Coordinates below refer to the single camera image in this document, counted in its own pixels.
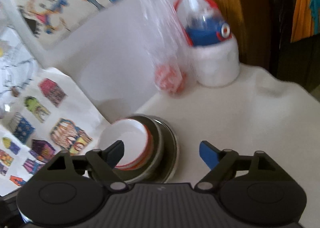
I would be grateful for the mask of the white red-rimmed bowl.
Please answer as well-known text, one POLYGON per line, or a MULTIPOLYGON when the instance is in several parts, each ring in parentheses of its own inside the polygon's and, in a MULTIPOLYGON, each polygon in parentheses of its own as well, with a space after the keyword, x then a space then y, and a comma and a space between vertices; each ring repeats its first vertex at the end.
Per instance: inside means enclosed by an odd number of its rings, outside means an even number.
POLYGON ((100 135, 97 148, 105 150, 117 140, 124 143, 124 155, 118 163, 133 162, 143 152, 147 142, 143 124, 134 119, 122 119, 107 127, 100 135))
POLYGON ((123 170, 123 171, 131 171, 131 170, 137 170, 142 168, 148 160, 151 158, 152 151, 153 151, 153 136, 150 132, 150 130, 146 127, 146 125, 143 124, 144 130, 147 133, 147 142, 146 146, 144 147, 144 150, 142 153, 139 154, 139 157, 135 159, 133 162, 128 164, 121 164, 118 163, 116 166, 116 169, 123 170))

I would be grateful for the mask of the shallow steel plate with sticker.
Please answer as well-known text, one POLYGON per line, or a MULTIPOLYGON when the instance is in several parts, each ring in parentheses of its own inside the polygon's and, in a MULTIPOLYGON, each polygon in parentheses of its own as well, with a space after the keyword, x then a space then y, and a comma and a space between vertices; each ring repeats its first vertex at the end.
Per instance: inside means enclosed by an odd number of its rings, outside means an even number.
POLYGON ((176 171, 180 149, 178 138, 173 129, 163 119, 156 116, 135 114, 129 117, 137 120, 150 130, 154 149, 151 158, 140 169, 123 171, 114 168, 113 172, 124 182, 166 183, 176 171))

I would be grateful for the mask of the deep steel bowl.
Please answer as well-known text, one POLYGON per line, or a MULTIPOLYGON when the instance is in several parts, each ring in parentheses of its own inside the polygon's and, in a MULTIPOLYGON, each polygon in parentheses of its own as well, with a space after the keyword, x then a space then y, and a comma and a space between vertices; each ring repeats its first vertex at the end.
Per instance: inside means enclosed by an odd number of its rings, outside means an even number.
POLYGON ((134 183, 147 180, 164 150, 161 130, 154 120, 135 115, 116 121, 101 134, 99 152, 88 152, 94 177, 134 183))

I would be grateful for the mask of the white printed table mat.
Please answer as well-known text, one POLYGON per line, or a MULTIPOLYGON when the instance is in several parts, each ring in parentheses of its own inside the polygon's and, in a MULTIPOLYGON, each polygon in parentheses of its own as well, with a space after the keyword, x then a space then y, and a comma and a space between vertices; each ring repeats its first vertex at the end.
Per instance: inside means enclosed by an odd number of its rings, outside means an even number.
POLYGON ((199 143, 241 155, 268 153, 303 187, 319 184, 319 102, 298 84, 242 66, 223 88, 194 87, 178 98, 156 94, 139 113, 166 120, 180 140, 174 181, 195 184, 207 172, 199 143))

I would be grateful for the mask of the houses drawing paper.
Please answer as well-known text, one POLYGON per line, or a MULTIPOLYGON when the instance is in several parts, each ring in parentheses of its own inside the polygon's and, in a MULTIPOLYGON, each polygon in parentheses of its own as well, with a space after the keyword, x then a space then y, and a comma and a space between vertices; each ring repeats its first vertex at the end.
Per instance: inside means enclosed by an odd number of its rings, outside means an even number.
POLYGON ((59 151, 93 149, 107 126, 69 76, 39 67, 1 118, 1 196, 23 186, 59 151))

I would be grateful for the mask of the white bottle blue red cap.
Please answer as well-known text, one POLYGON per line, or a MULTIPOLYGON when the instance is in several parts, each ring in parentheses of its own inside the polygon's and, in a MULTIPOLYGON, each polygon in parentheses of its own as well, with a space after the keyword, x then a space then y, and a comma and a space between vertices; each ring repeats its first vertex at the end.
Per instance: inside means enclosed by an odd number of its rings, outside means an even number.
MULTIPOLYGON (((183 1, 174 2, 175 11, 183 1)), ((190 11, 182 30, 191 49, 197 82, 206 87, 225 87, 240 73, 237 39, 217 3, 203 1, 207 6, 190 11)))

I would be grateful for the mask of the girl on bench drawing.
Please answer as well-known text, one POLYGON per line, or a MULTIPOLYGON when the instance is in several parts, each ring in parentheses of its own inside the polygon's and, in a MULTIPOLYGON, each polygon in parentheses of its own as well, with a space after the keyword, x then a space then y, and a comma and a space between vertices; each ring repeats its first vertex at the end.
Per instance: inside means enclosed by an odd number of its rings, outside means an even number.
POLYGON ((1 118, 33 81, 39 65, 13 28, 1 6, 1 118))

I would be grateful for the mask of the orange dress figure painting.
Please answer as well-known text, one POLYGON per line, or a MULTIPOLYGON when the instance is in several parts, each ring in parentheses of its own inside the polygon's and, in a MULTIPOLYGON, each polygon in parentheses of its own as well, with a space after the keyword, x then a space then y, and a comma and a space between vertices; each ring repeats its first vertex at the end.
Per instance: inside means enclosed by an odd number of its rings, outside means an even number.
POLYGON ((319 33, 319 0, 296 0, 291 42, 319 33))

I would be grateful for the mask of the clear plastic bag red item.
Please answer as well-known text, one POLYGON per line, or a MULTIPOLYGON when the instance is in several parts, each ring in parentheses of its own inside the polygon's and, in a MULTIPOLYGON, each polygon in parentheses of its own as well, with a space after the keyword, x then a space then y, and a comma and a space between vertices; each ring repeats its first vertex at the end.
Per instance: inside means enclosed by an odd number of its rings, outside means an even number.
POLYGON ((169 0, 140 0, 140 4, 155 86, 163 93, 178 96, 195 82, 183 27, 169 0))

